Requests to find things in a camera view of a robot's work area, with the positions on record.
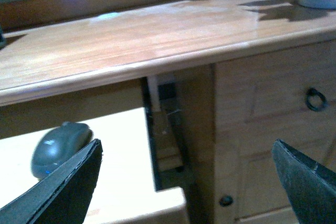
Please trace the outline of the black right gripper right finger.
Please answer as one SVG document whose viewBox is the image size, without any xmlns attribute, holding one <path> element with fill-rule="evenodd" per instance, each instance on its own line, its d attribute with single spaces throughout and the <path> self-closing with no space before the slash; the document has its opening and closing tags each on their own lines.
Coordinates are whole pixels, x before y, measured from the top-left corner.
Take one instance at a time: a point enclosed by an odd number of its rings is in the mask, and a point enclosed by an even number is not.
<svg viewBox="0 0 336 224">
<path fill-rule="evenodd" d="M 276 140 L 272 158 L 299 223 L 335 223 L 335 172 Z"/>
</svg>

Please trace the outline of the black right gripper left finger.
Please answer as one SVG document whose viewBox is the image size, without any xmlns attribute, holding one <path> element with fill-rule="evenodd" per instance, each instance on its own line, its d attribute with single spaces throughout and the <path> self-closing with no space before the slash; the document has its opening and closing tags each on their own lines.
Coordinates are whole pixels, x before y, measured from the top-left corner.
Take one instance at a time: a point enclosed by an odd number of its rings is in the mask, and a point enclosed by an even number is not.
<svg viewBox="0 0 336 224">
<path fill-rule="evenodd" d="M 1 223 L 83 223 L 101 162 L 102 143 L 95 139 L 1 208 Z"/>
</svg>

